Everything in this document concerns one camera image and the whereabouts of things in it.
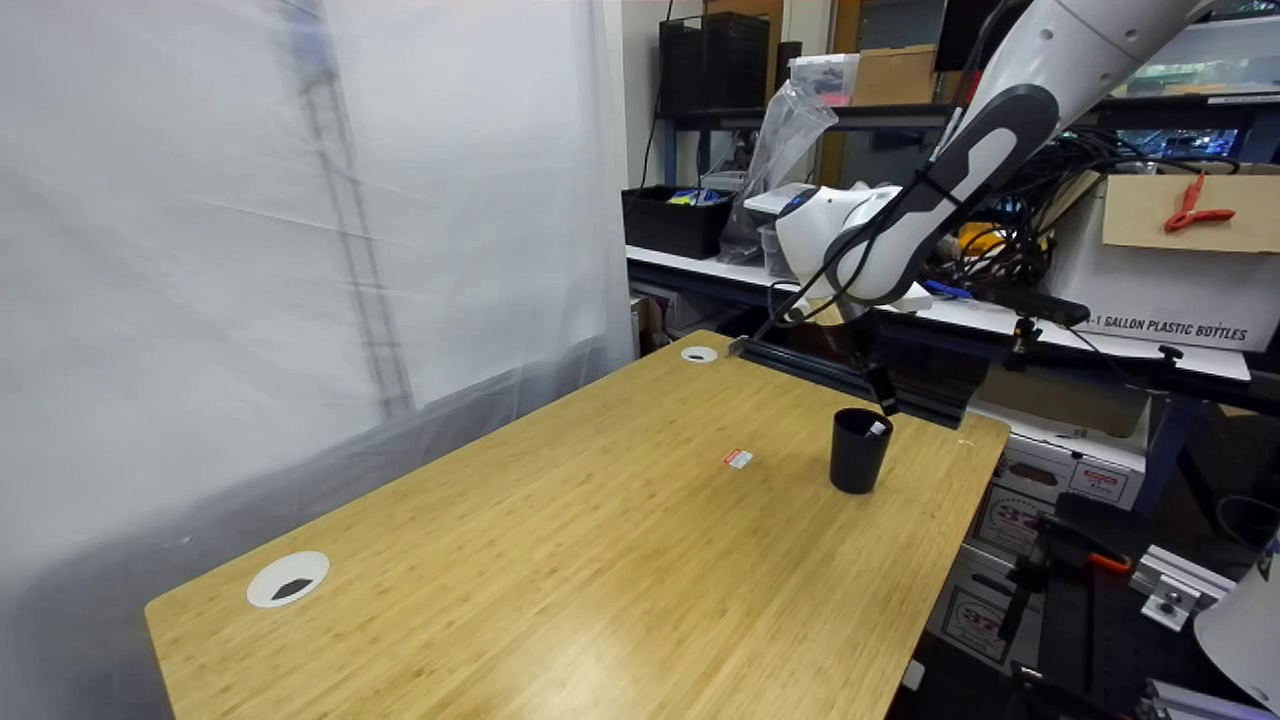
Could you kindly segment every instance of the wooden table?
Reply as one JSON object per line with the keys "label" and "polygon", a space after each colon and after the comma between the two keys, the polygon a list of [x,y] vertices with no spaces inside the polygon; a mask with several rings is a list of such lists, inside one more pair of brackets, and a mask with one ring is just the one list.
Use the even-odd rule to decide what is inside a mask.
{"label": "wooden table", "polygon": [[680,350],[153,600],[177,716],[883,716],[1007,432],[901,415],[844,497],[846,396]]}

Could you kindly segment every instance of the black mug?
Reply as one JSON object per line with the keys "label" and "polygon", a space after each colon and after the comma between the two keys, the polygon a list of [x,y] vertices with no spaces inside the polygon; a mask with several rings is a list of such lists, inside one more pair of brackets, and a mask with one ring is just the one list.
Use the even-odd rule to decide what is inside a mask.
{"label": "black mug", "polygon": [[833,428],[833,483],[838,491],[871,491],[890,423],[880,411],[844,410]]}

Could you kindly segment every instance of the machine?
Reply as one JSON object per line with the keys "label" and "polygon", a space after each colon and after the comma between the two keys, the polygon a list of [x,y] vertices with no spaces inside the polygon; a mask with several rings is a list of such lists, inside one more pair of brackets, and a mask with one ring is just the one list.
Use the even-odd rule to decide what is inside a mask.
{"label": "machine", "polygon": [[748,210],[770,215],[808,305],[901,302],[946,221],[1022,169],[1202,9],[1207,0],[1032,0],[906,188],[883,198],[790,186]]}

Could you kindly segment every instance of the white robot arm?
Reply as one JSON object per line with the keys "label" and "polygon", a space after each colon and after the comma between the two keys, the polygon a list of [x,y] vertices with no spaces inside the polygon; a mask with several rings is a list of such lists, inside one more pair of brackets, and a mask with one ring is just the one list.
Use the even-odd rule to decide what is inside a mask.
{"label": "white robot arm", "polygon": [[1207,0],[1032,0],[988,59],[962,122],[906,188],[808,188],[788,199],[769,192],[779,248],[790,273],[810,279],[808,302],[901,302],[929,240],[980,188],[1077,126],[1202,9]]}

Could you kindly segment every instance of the white curtain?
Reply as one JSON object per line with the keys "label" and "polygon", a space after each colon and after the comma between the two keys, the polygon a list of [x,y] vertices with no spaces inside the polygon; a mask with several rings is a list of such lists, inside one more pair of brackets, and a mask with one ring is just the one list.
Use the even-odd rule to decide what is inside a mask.
{"label": "white curtain", "polygon": [[614,9],[0,11],[0,716],[162,716],[146,595],[626,358]]}

